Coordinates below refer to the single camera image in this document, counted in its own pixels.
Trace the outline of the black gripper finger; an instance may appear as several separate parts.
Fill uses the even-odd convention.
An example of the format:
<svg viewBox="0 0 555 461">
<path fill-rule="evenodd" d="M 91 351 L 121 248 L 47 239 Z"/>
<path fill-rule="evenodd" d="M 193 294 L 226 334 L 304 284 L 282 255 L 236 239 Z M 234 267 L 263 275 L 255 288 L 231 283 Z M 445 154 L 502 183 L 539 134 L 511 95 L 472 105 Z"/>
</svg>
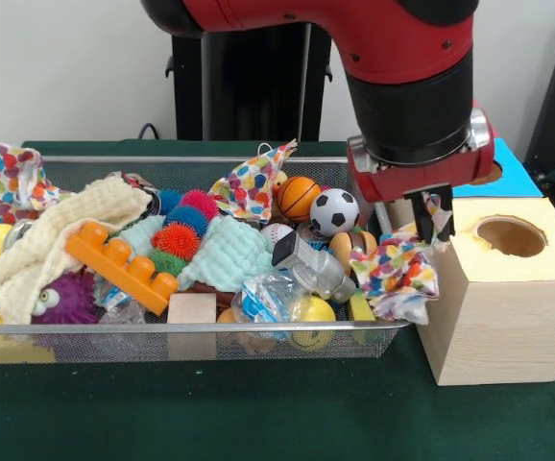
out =
<svg viewBox="0 0 555 461">
<path fill-rule="evenodd" d="M 424 191 L 414 191 L 404 195 L 411 202 L 417 234 L 420 240 L 431 240 L 434 232 L 434 224 L 431 214 L 427 210 Z"/>
<path fill-rule="evenodd" d="M 454 220 L 452 209 L 452 187 L 449 184 L 440 187 L 441 226 L 439 238 L 450 238 L 454 234 Z"/>
</svg>

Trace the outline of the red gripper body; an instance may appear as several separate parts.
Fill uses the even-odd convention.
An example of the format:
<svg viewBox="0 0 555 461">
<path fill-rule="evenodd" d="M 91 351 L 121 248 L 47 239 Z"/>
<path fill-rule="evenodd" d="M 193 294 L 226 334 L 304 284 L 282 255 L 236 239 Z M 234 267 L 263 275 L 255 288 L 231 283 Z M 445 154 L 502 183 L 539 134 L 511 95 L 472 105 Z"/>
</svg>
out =
<svg viewBox="0 0 555 461">
<path fill-rule="evenodd" d="M 491 124 L 482 109 L 471 111 L 465 145 L 439 161 L 426 165 L 395 166 L 371 157 L 363 137 L 347 141 L 351 176 L 369 203 L 399 200 L 406 194 L 448 184 L 460 186 L 491 174 L 495 142 Z"/>
</svg>

